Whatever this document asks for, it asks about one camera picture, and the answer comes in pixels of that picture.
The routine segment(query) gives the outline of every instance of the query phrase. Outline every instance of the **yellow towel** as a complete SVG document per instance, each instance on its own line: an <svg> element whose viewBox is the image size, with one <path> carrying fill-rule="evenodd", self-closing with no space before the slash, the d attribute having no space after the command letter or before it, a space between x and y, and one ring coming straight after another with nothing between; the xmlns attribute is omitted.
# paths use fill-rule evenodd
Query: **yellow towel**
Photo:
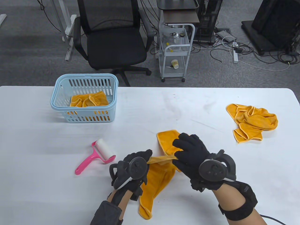
<svg viewBox="0 0 300 225"><path fill-rule="evenodd" d="M147 185L142 184L143 194L139 199L139 214L146 220L152 217L153 200L172 180L176 167L172 164L177 159L174 153L182 151L172 145L174 139L179 136L178 131L169 130L157 134L158 142L165 156L151 157L148 161L149 172Z"/></svg>
<svg viewBox="0 0 300 225"><path fill-rule="evenodd" d="M261 141L263 131L274 130L278 125L277 116L264 108L231 104L226 107L226 110L238 125L238 128L233 131L238 143L251 139Z"/></svg>
<svg viewBox="0 0 300 225"><path fill-rule="evenodd" d="M100 91L92 94L78 94L71 98L70 107L107 106L106 95Z"/></svg>

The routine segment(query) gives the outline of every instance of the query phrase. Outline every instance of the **forearm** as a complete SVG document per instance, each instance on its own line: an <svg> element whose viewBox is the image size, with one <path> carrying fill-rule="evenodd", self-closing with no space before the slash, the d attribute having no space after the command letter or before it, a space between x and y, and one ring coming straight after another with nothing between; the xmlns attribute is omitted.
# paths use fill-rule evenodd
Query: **forearm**
<svg viewBox="0 0 300 225"><path fill-rule="evenodd" d="M111 201L112 201L112 199L113 199L114 195L116 194L116 192L117 192L117 190L114 190L114 191L110 194L110 196L107 198L107 201L108 201L108 202L111 202ZM126 207L127 207L127 205L128 205L128 202L129 202L129 200L130 200L132 194L133 194L133 193L132 193L131 191L127 190L126 193L125 193L125 195L122 197L122 200L120 201L120 203L119 203L119 205L118 205L118 207L122 210L122 213L121 213L121 215L120 215L119 220L123 220L123 217L124 217L124 213L125 213Z"/></svg>
<svg viewBox="0 0 300 225"><path fill-rule="evenodd" d="M225 211L233 211L240 208L245 202L245 197L234 187L223 184L218 190L213 190L221 208ZM228 220L230 225L266 225L263 218L253 209L253 212L245 219L239 221Z"/></svg>

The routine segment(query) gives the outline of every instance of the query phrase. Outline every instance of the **white cable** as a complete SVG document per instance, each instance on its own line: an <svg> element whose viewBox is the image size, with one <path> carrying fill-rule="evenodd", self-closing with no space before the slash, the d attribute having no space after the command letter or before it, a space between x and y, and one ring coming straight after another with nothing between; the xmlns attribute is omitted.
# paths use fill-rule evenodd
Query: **white cable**
<svg viewBox="0 0 300 225"><path fill-rule="evenodd" d="M241 60L239 60L239 62L242 62L242 63L244 63L244 64L246 64L246 65L248 65L248 66L252 66L252 65L250 65L250 64L248 64L248 63L246 63L246 62L243 62L243 61L241 61ZM253 67L258 68L258 69L261 69L261 70L267 70L267 69L260 68L260 67L257 67L257 66L253 66ZM290 63L289 63L289 66L288 66L286 69L283 69L283 70L267 70L267 71L272 71L272 72L284 71L284 70L287 70L289 67L290 67Z"/></svg>
<svg viewBox="0 0 300 225"><path fill-rule="evenodd" d="M248 64L248 63L246 63L246 62L243 62L243 61L241 61L241 60L239 60L239 62L242 62L242 63L244 63L244 64L246 64L246 65L248 65L248 66L255 67L255 68L257 68L257 69L267 70L267 71L272 71L272 72L284 71L284 70L287 70L287 69L291 66L290 63L289 63L289 66L288 66L286 69L283 69L283 70L268 70L268 69L264 69L264 68L260 68L260 67L257 67L257 66L250 65L250 64Z"/></svg>
<svg viewBox="0 0 300 225"><path fill-rule="evenodd" d="M224 38L227 38L227 37L231 37L232 38L232 36L226 36L226 37L223 37L223 39L222 39L222 45L224 45L226 48L231 48L230 46L228 46L228 45L225 45L226 43L224 43L223 42L223 40L224 40Z"/></svg>
<svg viewBox="0 0 300 225"><path fill-rule="evenodd" d="M219 45L222 45L222 43L215 43L215 44L213 44L213 45L210 45L208 48L198 48L198 47L195 47L195 46L193 46L194 48L196 48L196 49L201 49L201 50L205 50L205 49L207 49L207 50L209 50L209 49L214 49L215 47L217 47L217 46L219 46Z"/></svg>

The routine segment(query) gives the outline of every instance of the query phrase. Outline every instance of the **power strip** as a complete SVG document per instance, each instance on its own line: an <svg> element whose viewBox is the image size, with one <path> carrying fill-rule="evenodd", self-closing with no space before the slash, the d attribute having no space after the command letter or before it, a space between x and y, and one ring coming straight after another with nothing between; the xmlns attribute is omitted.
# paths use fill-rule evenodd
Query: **power strip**
<svg viewBox="0 0 300 225"><path fill-rule="evenodd" d="M232 43L233 47L238 47L239 45L236 42ZM233 50L233 63L238 63L239 57L235 50Z"/></svg>
<svg viewBox="0 0 300 225"><path fill-rule="evenodd" d="M154 35L154 42L155 42L155 43L158 42L157 34ZM159 48L159 46L156 46L156 47L154 48L155 58L156 58L156 59L158 59L158 48Z"/></svg>

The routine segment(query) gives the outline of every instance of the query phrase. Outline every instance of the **lint roller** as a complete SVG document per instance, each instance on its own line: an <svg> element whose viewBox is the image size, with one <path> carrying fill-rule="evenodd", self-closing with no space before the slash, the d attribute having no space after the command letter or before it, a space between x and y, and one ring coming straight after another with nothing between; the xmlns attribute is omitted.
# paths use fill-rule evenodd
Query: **lint roller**
<svg viewBox="0 0 300 225"><path fill-rule="evenodd" d="M75 170L75 174L79 175L82 171L95 159L101 159L105 164L115 160L116 155L111 152L108 145L99 139L92 143L93 153L87 157Z"/></svg>

